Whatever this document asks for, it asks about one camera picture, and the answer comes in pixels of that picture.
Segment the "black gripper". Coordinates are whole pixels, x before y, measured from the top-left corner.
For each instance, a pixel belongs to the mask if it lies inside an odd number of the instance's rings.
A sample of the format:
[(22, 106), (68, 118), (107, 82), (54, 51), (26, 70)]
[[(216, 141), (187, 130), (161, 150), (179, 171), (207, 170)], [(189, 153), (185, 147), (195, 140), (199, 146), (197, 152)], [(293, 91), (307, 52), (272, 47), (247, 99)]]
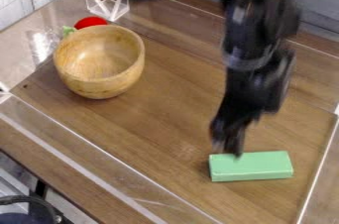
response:
[(293, 50), (277, 49), (257, 70), (227, 69), (225, 95), (209, 125), (213, 153), (241, 156), (248, 126), (261, 113), (276, 113), (281, 106), (293, 65)]

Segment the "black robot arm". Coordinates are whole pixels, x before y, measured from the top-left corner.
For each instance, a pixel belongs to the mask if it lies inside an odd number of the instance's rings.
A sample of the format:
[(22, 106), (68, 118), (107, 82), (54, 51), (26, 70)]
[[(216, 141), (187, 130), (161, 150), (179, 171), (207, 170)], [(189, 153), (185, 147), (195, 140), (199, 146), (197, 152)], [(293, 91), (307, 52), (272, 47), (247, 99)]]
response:
[(239, 157), (248, 125), (261, 114), (276, 113), (285, 97), (295, 53), (284, 41), (297, 32), (300, 11), (293, 0), (220, 3), (225, 14), (225, 92), (209, 135), (213, 151)]

